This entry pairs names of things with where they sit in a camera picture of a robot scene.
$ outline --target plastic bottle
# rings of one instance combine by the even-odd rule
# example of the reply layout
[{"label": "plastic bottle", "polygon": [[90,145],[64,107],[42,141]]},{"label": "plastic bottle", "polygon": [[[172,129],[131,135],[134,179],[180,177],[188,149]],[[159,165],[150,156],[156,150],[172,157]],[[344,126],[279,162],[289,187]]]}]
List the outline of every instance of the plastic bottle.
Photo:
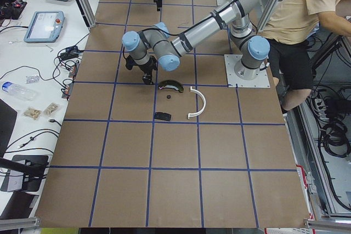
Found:
[{"label": "plastic bottle", "polygon": [[37,96],[37,92],[12,82],[0,82],[1,89],[21,100],[31,101]]}]

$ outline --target person's arm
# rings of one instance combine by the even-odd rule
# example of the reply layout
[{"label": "person's arm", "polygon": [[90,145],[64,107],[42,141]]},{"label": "person's arm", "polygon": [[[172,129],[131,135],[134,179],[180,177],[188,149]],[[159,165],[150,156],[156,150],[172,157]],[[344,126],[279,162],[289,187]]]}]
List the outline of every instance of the person's arm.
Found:
[{"label": "person's arm", "polygon": [[351,37],[351,23],[338,16],[334,11],[318,13],[319,22],[322,27],[338,35]]}]

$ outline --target person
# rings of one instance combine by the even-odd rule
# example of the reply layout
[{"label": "person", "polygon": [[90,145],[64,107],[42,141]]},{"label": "person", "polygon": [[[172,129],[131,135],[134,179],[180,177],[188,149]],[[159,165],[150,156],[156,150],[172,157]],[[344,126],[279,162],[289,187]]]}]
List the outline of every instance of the person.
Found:
[{"label": "person", "polygon": [[281,103],[283,113],[305,101],[313,88],[313,75],[307,53],[307,37],[319,22],[325,29],[351,36],[351,23],[336,14],[340,0],[283,0],[260,33],[270,43],[268,61],[274,84],[279,69],[289,85]]}]

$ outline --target black shorts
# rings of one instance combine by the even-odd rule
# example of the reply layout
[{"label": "black shorts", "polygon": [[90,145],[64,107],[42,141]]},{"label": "black shorts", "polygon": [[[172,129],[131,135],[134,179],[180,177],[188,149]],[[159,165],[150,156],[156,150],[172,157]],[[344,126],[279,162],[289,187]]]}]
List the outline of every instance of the black shorts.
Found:
[{"label": "black shorts", "polygon": [[279,69],[290,89],[312,89],[313,76],[310,58],[307,53],[307,41],[288,45],[268,39],[270,51],[269,66],[273,77],[279,78]]}]

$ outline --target beige t-shirt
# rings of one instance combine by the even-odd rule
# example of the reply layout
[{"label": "beige t-shirt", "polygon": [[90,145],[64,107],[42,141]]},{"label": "beige t-shirt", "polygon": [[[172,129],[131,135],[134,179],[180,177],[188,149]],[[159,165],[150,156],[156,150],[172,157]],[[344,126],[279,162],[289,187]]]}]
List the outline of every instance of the beige t-shirt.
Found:
[{"label": "beige t-shirt", "polygon": [[285,44],[303,42],[318,23],[318,13],[335,11],[339,1],[283,0],[260,35]]}]

